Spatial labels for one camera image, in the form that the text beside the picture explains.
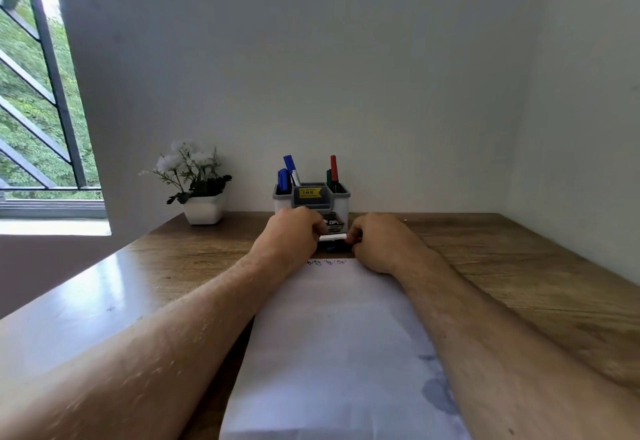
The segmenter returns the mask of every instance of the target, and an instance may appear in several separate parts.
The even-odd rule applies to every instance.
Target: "red marker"
[[[335,155],[331,156],[331,190],[338,192],[338,164],[335,161]]]

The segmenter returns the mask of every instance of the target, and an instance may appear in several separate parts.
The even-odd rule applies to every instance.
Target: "person's left hand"
[[[275,260],[289,275],[304,265],[316,251],[320,235],[327,233],[320,213],[305,207],[281,209],[269,218],[249,254],[257,259]]]

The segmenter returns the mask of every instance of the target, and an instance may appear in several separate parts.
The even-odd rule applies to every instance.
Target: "white flower pot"
[[[191,224],[216,224],[222,218],[226,204],[227,195],[223,191],[217,196],[191,198],[182,208]]]

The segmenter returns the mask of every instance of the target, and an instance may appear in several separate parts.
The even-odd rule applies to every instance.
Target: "wooden table top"
[[[231,213],[216,226],[193,227],[178,216],[0,320],[0,392],[220,274],[249,251],[270,215]],[[498,214],[397,216],[570,354],[640,392],[640,287]],[[250,326],[183,439],[218,436],[249,333]]]

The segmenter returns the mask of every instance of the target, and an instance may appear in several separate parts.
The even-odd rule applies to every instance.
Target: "person's left arm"
[[[0,398],[4,440],[178,438],[240,332],[326,233],[282,210],[222,275]]]

